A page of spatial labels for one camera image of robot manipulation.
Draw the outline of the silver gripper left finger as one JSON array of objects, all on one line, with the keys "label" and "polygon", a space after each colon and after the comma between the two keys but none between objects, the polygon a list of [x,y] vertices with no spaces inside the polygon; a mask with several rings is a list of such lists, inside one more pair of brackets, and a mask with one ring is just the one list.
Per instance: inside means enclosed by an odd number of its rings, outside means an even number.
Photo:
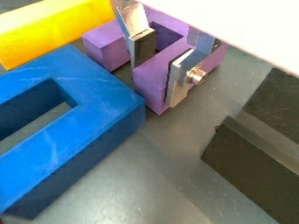
[{"label": "silver gripper left finger", "polygon": [[157,31],[150,27],[146,8],[137,0],[110,0],[110,3],[125,33],[131,67],[137,68],[155,56]]}]

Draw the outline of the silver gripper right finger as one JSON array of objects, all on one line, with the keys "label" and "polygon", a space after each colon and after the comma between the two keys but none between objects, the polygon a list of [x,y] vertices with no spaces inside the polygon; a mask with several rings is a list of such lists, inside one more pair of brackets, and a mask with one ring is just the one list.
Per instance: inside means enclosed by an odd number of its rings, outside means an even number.
[{"label": "silver gripper right finger", "polygon": [[210,34],[190,27],[188,43],[192,48],[170,64],[166,103],[172,108],[186,98],[192,86],[204,84],[224,61],[224,42]]}]

